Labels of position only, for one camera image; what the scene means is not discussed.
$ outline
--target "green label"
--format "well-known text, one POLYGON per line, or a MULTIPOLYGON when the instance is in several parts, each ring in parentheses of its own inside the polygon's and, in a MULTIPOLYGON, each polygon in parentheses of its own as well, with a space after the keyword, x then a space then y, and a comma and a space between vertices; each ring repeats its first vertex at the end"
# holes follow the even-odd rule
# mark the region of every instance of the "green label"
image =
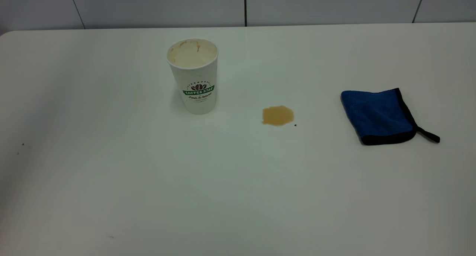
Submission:
POLYGON ((183 90, 183 93, 185 95, 200 95, 204 93, 209 93, 215 88, 215 86, 211 86, 209 88, 203 89, 203 90, 183 90))

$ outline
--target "spill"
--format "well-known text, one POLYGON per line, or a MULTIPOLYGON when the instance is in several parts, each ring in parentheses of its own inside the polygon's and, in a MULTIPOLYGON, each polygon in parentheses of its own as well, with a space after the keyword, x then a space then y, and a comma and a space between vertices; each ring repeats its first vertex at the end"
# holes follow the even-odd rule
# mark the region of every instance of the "spill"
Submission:
POLYGON ((282 126, 292 122, 293 120, 294 112, 284 105, 272 106, 263 109, 263 124, 282 126))

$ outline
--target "coffee bean logo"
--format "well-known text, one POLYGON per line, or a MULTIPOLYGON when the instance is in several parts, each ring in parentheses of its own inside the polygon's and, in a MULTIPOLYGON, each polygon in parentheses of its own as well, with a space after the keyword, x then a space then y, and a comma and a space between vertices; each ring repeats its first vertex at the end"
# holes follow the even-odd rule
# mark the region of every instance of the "coffee bean logo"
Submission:
POLYGON ((195 86, 190 86, 190 88, 192 90, 203 90, 204 88, 206 88, 207 85, 206 84, 197 84, 195 86))

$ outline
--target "cloth strap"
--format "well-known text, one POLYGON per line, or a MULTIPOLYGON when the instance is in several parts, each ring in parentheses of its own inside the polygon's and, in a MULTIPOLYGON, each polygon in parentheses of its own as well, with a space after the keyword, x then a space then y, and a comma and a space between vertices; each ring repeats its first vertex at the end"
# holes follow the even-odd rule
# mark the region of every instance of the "cloth strap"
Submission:
POLYGON ((428 139, 432 140, 433 142, 436 142, 436 143, 439 143, 440 142, 440 137, 430 133, 430 132, 427 132, 425 131, 424 129, 416 126, 416 130, 418 132, 420 132, 421 134, 423 134, 423 136, 427 137, 428 139))

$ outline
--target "black trim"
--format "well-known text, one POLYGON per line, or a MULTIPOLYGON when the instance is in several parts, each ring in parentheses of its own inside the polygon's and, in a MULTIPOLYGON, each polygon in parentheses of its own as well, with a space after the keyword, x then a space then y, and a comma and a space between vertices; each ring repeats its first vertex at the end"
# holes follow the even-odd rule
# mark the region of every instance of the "black trim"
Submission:
POLYGON ((400 105, 400 108, 403 111, 403 115, 405 115, 408 122, 410 122, 410 124, 413 127, 413 130, 416 131, 416 129, 418 127, 417 123, 415 122, 415 119, 413 118, 412 113, 408 109, 408 106, 405 105, 405 102, 403 101, 403 97, 402 97, 402 93, 400 92, 400 89, 396 88, 394 90, 395 90, 395 94, 396 94, 396 99, 398 100, 398 104, 400 105))
POLYGON ((362 143, 365 145, 399 144, 411 140, 415 137, 416 133, 416 131, 412 130, 389 136, 366 135, 362 137, 362 143))
POLYGON ((400 108, 403 111, 403 115, 405 115, 408 122, 410 122, 410 124, 412 125, 413 131, 414 132, 420 132, 421 134, 423 134, 423 136, 427 137, 428 139, 432 140, 433 142, 439 143, 440 142, 440 137, 438 137, 438 136, 436 136, 432 133, 429 133, 429 132, 425 131, 424 129, 418 127, 418 125, 415 122, 415 119, 413 118, 410 110, 408 110, 407 105, 405 105, 405 102, 403 101, 402 93, 400 92, 399 88, 395 89, 395 94, 396 94, 396 98, 398 99, 398 104, 400 105, 400 108))
POLYGON ((394 89, 394 91, 395 91, 396 98, 398 100, 398 104, 400 105, 400 108, 402 109, 403 115, 408 120, 410 125, 412 125, 413 129, 409 132, 402 132, 399 134, 393 134, 389 136, 366 135, 362 137, 362 143, 365 145, 399 144, 399 143, 403 143, 403 142, 411 140, 413 137, 415 137, 415 134, 417 132, 420 132, 423 136, 425 136, 429 140, 439 143, 440 137, 418 127, 417 123, 415 122, 415 119, 413 118, 410 112, 410 109, 408 109, 408 106, 403 101, 403 97, 402 97, 402 93, 400 92, 400 89, 396 88, 394 89))

